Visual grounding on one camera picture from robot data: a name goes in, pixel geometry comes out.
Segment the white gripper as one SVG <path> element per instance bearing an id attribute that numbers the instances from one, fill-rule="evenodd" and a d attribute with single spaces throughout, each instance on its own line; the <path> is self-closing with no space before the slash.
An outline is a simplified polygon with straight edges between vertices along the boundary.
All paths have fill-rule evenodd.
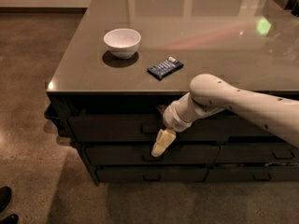
<path id="1" fill-rule="evenodd" d="M 155 158 L 160 157 L 175 141 L 176 133 L 181 133 L 192 125 L 190 122 L 185 122 L 179 117 L 175 102 L 171 103 L 168 107 L 165 105 L 158 105 L 157 110 L 160 114 L 163 114 L 164 126 L 167 129 L 160 130 L 157 134 L 156 141 L 151 151 L 151 155 Z"/>

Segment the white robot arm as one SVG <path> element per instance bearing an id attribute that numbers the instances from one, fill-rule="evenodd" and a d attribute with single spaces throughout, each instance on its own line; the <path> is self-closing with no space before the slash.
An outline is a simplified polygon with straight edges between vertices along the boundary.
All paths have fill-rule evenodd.
<path id="1" fill-rule="evenodd" d="M 236 88 L 219 77 L 195 77 L 189 91 L 163 112 L 165 128 L 157 134 L 151 155 L 161 156 L 178 133 L 205 119 L 229 110 L 287 143 L 299 147 L 299 102 Z"/>

